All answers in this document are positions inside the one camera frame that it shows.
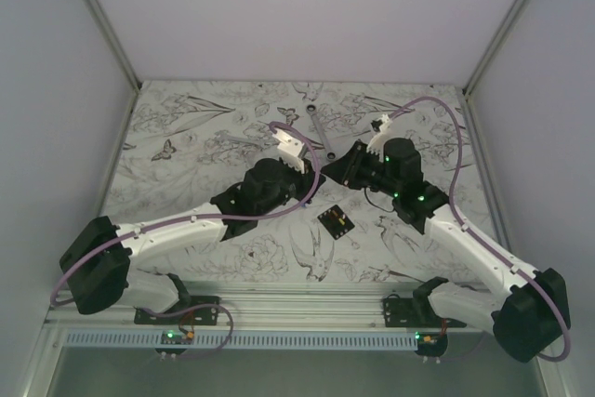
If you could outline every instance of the floral patterned tablecloth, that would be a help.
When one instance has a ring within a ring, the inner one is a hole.
[[[208,201],[263,157],[276,158],[267,123],[285,121],[318,138],[306,105],[316,104],[338,156],[356,139],[370,139],[370,121],[410,99],[432,95],[456,108],[464,135],[463,169],[456,201],[484,231],[492,228],[469,138],[452,86],[361,83],[239,83],[148,81],[133,112],[104,213],[117,222],[142,221],[185,211]],[[456,161],[456,134],[444,108],[422,102],[392,127],[413,140],[426,178],[447,190]],[[261,145],[230,142],[225,134]],[[321,144],[317,156],[325,163]],[[370,193],[390,209],[390,198]],[[316,218],[339,205],[355,229],[334,240]],[[395,213],[366,202],[362,192],[328,180],[308,205],[261,221],[240,237],[217,245],[190,245],[150,259],[145,271],[173,272],[186,281],[249,283],[357,283],[425,281],[440,275],[473,282],[459,260],[404,225]]]

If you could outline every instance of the gray floor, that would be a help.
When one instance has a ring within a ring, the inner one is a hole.
[[[451,336],[450,355],[475,335]],[[64,351],[50,396],[440,396],[545,395],[533,364],[519,364],[489,338],[464,361],[423,364],[411,352],[224,351],[160,362],[154,351]]]

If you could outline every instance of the gray wall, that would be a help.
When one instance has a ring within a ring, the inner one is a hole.
[[[513,0],[100,0],[142,78],[463,86]]]
[[[565,277],[595,389],[595,0],[531,0],[473,99],[514,248]]]
[[[0,395],[16,395],[130,95],[82,0],[0,0]]]

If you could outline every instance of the black square object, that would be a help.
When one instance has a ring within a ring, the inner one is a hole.
[[[318,219],[335,239],[344,236],[355,227],[350,218],[347,217],[347,215],[341,208],[338,207],[338,205],[334,205],[333,207],[324,211],[323,214],[318,216]]]

